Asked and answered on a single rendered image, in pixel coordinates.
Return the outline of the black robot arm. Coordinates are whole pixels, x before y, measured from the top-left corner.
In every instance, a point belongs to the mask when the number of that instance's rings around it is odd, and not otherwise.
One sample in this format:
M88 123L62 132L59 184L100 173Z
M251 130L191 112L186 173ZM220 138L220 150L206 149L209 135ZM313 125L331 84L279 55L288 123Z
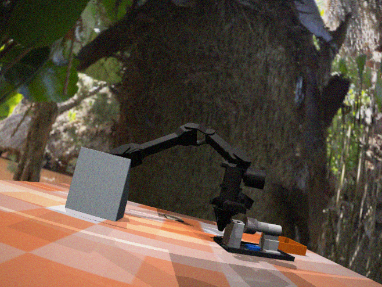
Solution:
M197 140L197 130L206 135L205 139ZM264 189L266 171L251 167L251 161L247 153L239 148L233 148L223 140L213 129L208 129L201 124L186 123L180 126L174 133L154 139L152 141L136 144L128 143L110 150L110 155L123 157L131 160L131 167L139 166L146 156L171 148L176 145L200 146L210 144L224 159L220 165L225 170L224 180L235 184L245 182L244 186ZM247 206L248 210L253 204L253 200L239 191L237 203Z

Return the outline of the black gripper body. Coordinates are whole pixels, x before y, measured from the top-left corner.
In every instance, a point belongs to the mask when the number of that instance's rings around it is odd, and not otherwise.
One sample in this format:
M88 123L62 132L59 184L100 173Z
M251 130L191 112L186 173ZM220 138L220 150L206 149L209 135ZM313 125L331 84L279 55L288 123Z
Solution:
M246 214L247 206L242 203L237 203L237 196L242 190L239 184L223 181L220 184L221 190L219 196L213 196L210 199L210 204L226 211L238 212Z

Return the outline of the orange open tray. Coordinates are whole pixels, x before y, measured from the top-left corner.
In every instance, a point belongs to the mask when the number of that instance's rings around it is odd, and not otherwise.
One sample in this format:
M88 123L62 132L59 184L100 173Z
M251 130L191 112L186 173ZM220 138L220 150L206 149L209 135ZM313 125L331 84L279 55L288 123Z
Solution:
M298 254L300 256L305 256L307 247L304 245L301 245L300 243L297 243L295 241L292 241L290 238L287 237L278 237L279 246L278 249L284 251L285 253L292 253L292 254Z

